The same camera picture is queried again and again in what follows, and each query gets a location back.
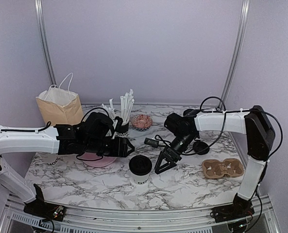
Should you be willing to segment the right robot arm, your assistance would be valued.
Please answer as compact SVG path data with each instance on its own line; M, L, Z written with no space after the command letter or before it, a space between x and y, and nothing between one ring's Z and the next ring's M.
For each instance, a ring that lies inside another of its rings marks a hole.
M175 138L160 151L154 171L160 174L175 167L192 140L200 136L200 132L246 135L248 163L240 188L229 206L230 215L240 217L247 211L266 173L269 159L276 152L272 149L275 140L275 130L269 120L272 116L259 105L233 111L188 109L182 116L172 113L167 116L164 126Z

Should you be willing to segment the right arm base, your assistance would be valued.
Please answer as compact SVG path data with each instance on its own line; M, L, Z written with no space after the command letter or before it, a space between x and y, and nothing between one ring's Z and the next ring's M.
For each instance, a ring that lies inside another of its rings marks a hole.
M210 216L216 223L251 216L254 214L251 200L245 200L236 194L231 204L212 208Z

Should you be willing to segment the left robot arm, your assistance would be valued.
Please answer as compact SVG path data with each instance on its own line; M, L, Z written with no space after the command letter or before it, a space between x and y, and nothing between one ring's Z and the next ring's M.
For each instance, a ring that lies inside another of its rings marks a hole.
M76 125L47 124L44 128L11 128L0 125L0 184L16 194L39 216L46 216L50 206L41 188L30 184L2 158L8 153L44 152L57 155L94 153L99 157L125 158L135 148L125 137L115 136L122 126L120 117L112 120L92 112Z

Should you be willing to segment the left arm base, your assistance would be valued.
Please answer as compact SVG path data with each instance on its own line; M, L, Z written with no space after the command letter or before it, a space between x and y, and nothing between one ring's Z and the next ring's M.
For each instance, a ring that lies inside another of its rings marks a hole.
M36 184L34 184L34 188L36 191L35 200L29 203L24 203L24 212L34 216L62 222L66 207L59 204L45 202L41 188Z

